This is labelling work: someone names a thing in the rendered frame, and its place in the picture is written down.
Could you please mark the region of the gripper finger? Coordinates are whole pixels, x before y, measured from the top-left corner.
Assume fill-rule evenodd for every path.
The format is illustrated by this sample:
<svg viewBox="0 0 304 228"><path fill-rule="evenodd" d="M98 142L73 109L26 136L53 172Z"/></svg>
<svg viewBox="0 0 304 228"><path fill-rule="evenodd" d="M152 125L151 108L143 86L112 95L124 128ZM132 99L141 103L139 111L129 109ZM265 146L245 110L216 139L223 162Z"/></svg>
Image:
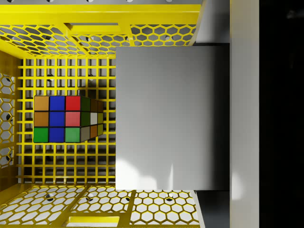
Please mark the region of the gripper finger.
<svg viewBox="0 0 304 228"><path fill-rule="evenodd" d="M230 192L196 190L206 228L230 228Z"/></svg>
<svg viewBox="0 0 304 228"><path fill-rule="evenodd" d="M205 3L196 43L230 42L230 0L203 0Z"/></svg>

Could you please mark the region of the grey cube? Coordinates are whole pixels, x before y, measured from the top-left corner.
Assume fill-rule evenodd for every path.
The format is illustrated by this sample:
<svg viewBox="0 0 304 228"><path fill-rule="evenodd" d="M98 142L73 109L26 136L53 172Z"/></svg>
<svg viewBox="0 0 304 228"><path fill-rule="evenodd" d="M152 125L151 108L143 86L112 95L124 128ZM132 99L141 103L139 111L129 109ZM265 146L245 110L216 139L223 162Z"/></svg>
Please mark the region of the grey cube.
<svg viewBox="0 0 304 228"><path fill-rule="evenodd" d="M227 45L117 50L117 189L229 189L229 57Z"/></svg>

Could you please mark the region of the yellow basket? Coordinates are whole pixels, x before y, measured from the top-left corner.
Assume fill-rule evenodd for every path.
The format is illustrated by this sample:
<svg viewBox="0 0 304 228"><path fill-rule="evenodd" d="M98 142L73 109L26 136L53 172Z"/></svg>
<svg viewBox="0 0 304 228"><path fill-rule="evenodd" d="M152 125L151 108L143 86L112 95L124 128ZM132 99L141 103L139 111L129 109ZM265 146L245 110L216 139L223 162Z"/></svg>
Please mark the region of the yellow basket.
<svg viewBox="0 0 304 228"><path fill-rule="evenodd" d="M205 228L194 190L118 190L116 53L189 47L203 0L0 0L0 228ZM103 102L104 134L35 143L34 97Z"/></svg>

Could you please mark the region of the puzzle cube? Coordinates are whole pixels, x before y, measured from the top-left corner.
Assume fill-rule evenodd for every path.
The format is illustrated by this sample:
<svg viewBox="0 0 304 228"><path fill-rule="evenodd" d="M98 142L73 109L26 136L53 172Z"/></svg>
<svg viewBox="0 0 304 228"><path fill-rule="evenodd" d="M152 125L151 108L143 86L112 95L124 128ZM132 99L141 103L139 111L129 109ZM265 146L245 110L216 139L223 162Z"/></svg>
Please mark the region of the puzzle cube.
<svg viewBox="0 0 304 228"><path fill-rule="evenodd" d="M35 143L82 143L104 134L103 102L85 96L34 97Z"/></svg>

